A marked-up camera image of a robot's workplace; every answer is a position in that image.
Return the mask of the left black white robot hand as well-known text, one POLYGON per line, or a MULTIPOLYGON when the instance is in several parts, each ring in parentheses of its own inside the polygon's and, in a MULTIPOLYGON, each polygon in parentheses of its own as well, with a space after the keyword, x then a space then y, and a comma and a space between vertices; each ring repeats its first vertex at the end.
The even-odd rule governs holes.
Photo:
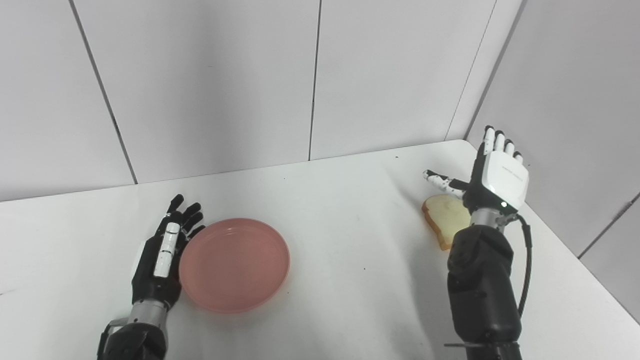
POLYGON ((204 219, 201 204, 195 202, 180 210, 184 201, 182 194, 172 198, 157 230, 144 243, 131 280, 133 305, 154 300, 169 311, 179 300, 182 255, 189 241, 205 228, 201 224, 204 219))

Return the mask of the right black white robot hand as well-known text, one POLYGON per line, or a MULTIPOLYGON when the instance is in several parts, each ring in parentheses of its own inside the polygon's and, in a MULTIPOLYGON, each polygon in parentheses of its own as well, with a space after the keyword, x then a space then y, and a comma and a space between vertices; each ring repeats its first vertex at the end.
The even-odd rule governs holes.
POLYGON ((502 130, 488 125, 469 182, 426 170, 423 177, 444 194, 462 200, 471 214, 482 208, 516 214, 525 204, 530 173, 522 154, 502 130))

